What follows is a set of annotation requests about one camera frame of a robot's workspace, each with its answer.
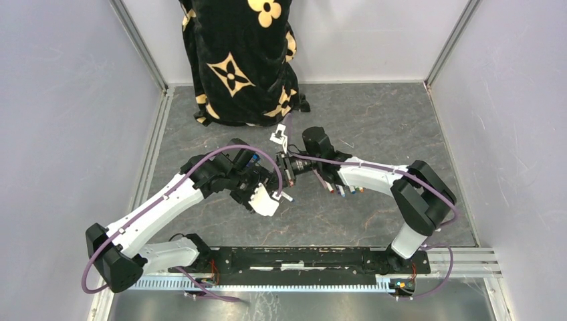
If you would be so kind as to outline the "clear blue ballpoint pen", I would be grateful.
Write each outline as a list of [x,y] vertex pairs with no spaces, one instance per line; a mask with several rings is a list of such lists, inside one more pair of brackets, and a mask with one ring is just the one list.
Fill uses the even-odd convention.
[[288,200],[289,202],[294,202],[294,198],[291,197],[290,195],[288,195],[288,194],[285,193],[285,192],[282,192],[282,193],[281,193],[281,196],[284,197],[284,198],[285,198],[286,200]]

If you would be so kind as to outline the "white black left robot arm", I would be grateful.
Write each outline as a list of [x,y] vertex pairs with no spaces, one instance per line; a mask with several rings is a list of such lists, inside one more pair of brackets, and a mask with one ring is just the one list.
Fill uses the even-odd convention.
[[205,271],[210,255],[192,239],[156,244],[149,240],[182,212],[221,191],[236,193],[241,204],[271,216],[283,188],[281,167],[254,146],[230,144],[192,157],[164,188],[131,213],[107,226],[94,223],[87,228],[83,292],[123,292],[144,274],[168,268]]

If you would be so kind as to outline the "pink gel pen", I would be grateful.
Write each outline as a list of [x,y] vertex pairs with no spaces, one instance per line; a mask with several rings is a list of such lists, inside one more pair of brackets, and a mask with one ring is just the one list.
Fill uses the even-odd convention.
[[320,176],[320,174],[317,172],[317,170],[313,170],[312,171],[316,178],[319,180],[320,184],[323,186],[323,188],[326,188],[326,182],[323,180],[323,178]]

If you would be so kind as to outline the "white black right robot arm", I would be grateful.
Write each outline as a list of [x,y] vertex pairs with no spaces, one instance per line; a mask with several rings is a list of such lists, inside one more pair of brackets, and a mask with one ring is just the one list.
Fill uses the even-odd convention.
[[279,124],[270,140],[281,146],[277,156],[288,186],[298,175],[317,174],[331,193],[376,191],[392,197],[404,224],[387,247],[386,264],[403,273],[413,264],[413,256],[427,238],[451,222],[448,214],[458,214],[456,196],[439,175],[422,160],[410,165],[386,165],[362,160],[336,150],[322,127],[313,126],[302,133],[305,149],[292,152],[286,127]]

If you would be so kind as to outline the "blue capped white marker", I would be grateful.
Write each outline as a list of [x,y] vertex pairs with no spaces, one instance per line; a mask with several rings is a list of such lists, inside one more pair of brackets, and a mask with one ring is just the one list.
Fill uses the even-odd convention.
[[338,192],[340,193],[340,195],[341,195],[342,197],[345,197],[345,196],[346,196],[346,192],[345,192],[343,186],[338,185],[338,186],[337,186],[337,189],[338,189]]

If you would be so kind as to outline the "red capped white marker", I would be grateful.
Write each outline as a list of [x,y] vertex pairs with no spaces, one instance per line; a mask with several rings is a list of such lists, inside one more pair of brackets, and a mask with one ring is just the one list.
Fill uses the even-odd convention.
[[334,187],[327,181],[324,181],[324,185],[326,186],[327,190],[329,190],[330,193],[334,193],[335,189]]

